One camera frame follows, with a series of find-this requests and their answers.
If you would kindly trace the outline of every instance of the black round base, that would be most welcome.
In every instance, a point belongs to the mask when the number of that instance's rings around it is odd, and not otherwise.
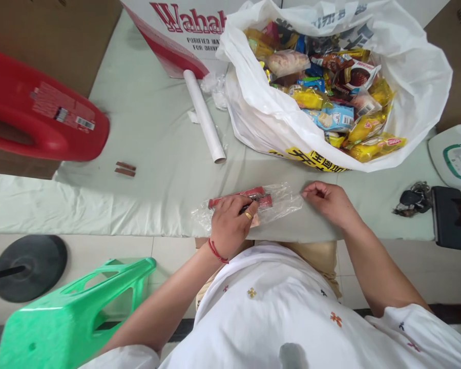
[[[0,255],[0,271],[24,265],[17,274],[0,278],[0,297],[27,302],[55,286],[67,265],[67,247],[58,236],[30,235],[18,239]]]

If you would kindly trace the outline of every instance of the black phone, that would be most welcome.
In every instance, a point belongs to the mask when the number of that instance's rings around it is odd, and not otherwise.
[[[432,187],[435,243],[461,250],[461,191],[450,187]]]

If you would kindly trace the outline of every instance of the paper roll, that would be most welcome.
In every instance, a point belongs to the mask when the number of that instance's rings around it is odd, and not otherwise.
[[[195,74],[191,70],[185,70],[183,72],[183,76],[186,81],[186,85],[188,86],[191,100],[195,106],[196,115],[198,115],[198,120],[200,121],[200,126],[203,130],[203,135],[205,136],[208,148],[210,149],[212,159],[216,164],[223,163],[226,160],[224,150],[220,144],[214,121],[212,120],[210,112],[206,107],[205,99],[201,94],[200,86],[196,81]]]

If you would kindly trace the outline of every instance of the white tablecloth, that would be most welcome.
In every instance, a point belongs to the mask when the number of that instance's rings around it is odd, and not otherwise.
[[[229,116],[208,106],[227,153],[211,160],[184,81],[170,79],[123,12],[99,69],[90,100],[106,111],[111,133],[102,154],[64,162],[55,181],[0,175],[0,233],[203,236],[190,217],[213,197],[288,182],[300,192],[312,180],[345,188],[380,238],[431,240],[432,214],[391,214],[404,188],[417,180],[444,185],[426,144],[398,168],[365,174],[320,173],[257,153],[233,135]],[[117,161],[137,167],[134,178],[114,172]],[[250,233],[253,239],[322,241],[341,235],[307,204]]]

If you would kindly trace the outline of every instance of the person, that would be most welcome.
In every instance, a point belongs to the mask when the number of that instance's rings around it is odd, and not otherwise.
[[[345,191],[315,181],[302,196],[343,232],[373,317],[363,319],[339,303],[331,272],[321,274],[275,242],[228,261],[258,210],[247,197],[228,196],[215,209],[208,242],[84,368],[461,368],[461,335],[432,314]],[[204,286],[192,332],[160,363],[162,348]]]

